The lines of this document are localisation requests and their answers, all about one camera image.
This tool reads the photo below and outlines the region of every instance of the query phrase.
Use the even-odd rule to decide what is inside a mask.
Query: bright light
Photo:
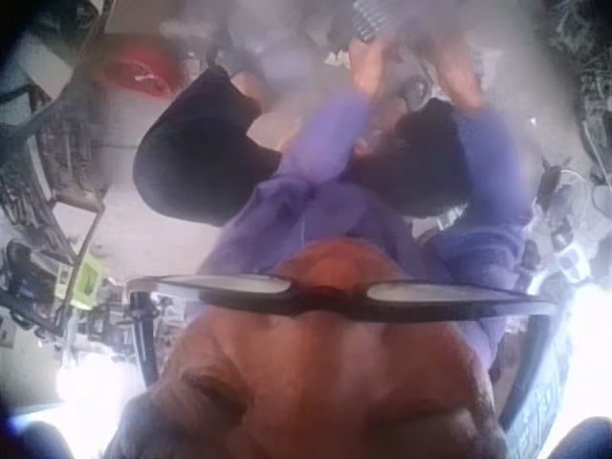
[[[574,352],[561,410],[539,454],[550,455],[558,442],[587,418],[612,418],[612,292],[594,284],[578,288],[569,320]]]
[[[79,366],[61,368],[56,389],[66,404],[53,424],[76,459],[98,457],[115,434],[125,404],[142,391],[134,366],[100,354],[88,354]]]

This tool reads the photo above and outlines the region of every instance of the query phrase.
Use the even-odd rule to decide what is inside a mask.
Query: person
[[[528,200],[512,138],[456,43],[432,55],[470,203],[423,245],[397,211],[401,199],[352,179],[352,147],[383,82],[379,43],[354,62],[353,87],[314,113],[282,157],[246,137],[252,100],[209,69],[144,139],[142,197],[180,218],[231,218],[200,273],[272,273],[335,292],[396,279],[510,289]],[[160,379],[128,404],[106,457],[506,456],[488,376],[503,318],[373,323],[202,304],[187,313]]]

